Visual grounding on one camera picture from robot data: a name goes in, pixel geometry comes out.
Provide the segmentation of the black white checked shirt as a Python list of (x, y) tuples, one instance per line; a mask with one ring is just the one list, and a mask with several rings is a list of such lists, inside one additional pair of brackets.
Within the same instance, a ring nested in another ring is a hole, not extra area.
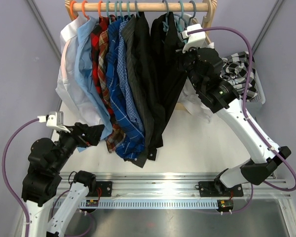
[(243, 97), (248, 69), (249, 69), (249, 53), (242, 51), (234, 53), (225, 58), (222, 58), (223, 67), (220, 77), (229, 82), (238, 94)]

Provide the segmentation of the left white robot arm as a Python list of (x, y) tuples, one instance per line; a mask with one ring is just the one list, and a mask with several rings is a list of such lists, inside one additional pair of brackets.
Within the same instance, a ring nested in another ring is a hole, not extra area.
[(104, 125), (88, 126), (80, 122), (73, 126), (61, 122), (48, 121), (46, 126), (59, 134), (57, 142), (41, 138), (31, 146), (28, 157), (28, 173), (23, 180), (21, 198), (26, 203), (25, 236), (62, 237), (84, 197), (90, 197), (97, 190), (96, 176), (87, 171), (79, 171), (70, 188), (69, 197), (60, 207), (60, 213), (51, 220), (49, 210), (62, 180), (60, 171), (74, 153), (75, 149), (97, 146), (101, 140)]

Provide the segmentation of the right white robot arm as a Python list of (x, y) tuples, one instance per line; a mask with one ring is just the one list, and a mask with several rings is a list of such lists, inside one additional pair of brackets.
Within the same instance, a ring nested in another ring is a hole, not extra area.
[(222, 171), (214, 179), (214, 190), (225, 196), (237, 185), (259, 185), (290, 155), (287, 146), (279, 146), (250, 118), (235, 88), (220, 78), (223, 61), (215, 49), (196, 48), (176, 51), (178, 68), (188, 79), (201, 102), (221, 118), (236, 134), (250, 158), (243, 164)]

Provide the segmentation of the teal plastic hanger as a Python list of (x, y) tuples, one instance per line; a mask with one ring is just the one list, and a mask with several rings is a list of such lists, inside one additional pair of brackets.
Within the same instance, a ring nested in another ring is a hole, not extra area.
[(175, 18), (176, 22), (176, 28), (179, 33), (182, 33), (186, 27), (187, 27), (187, 21), (184, 19), (184, 4), (182, 0), (179, 0), (178, 3), (180, 4), (181, 7), (181, 14), (176, 15), (177, 18)]

